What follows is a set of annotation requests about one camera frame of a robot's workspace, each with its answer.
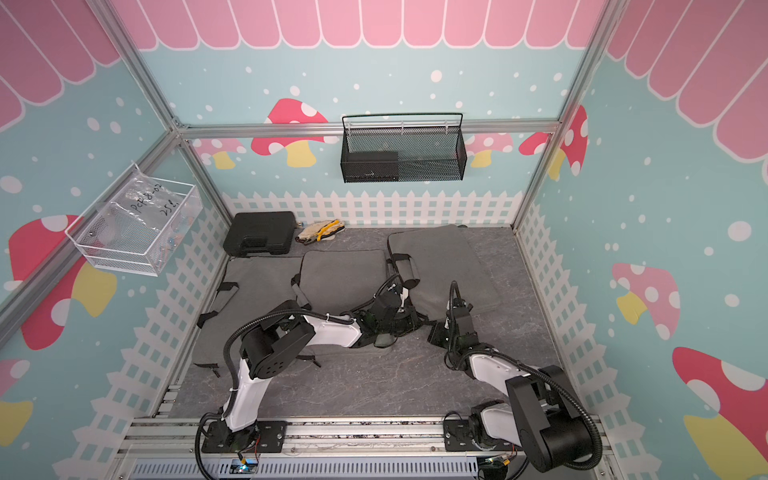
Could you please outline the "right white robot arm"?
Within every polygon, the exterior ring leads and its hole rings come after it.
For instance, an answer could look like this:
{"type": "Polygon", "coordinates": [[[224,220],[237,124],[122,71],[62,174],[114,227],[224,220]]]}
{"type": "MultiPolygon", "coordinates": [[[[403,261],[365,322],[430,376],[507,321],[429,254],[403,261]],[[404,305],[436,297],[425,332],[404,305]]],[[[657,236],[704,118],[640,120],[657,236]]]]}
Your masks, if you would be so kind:
{"type": "Polygon", "coordinates": [[[602,461],[596,421],[563,369],[530,366],[480,341],[457,281],[449,287],[445,320],[433,326],[429,342],[445,350],[448,369],[505,395],[474,406],[466,419],[448,419],[448,441],[481,451],[509,448],[541,473],[558,467],[587,471],[602,461]]]}

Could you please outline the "grey laptop bag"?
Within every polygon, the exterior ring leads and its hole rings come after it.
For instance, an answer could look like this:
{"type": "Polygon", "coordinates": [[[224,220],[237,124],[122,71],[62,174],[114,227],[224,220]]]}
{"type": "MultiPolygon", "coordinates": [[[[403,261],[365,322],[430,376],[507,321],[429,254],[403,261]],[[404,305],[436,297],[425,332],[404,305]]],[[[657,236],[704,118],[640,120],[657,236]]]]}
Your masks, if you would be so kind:
{"type": "Polygon", "coordinates": [[[230,260],[215,290],[213,304],[197,320],[200,334],[192,363],[202,368],[223,369],[224,344],[236,329],[295,298],[291,279],[300,266],[298,257],[230,260]]]}
{"type": "Polygon", "coordinates": [[[336,315],[371,300],[388,277],[381,250],[309,251],[291,287],[300,305],[336,315]]]}
{"type": "Polygon", "coordinates": [[[477,313],[492,311],[501,303],[464,228],[447,225],[393,233],[387,238],[387,249],[411,302],[430,321],[445,318],[452,282],[477,313]]]}

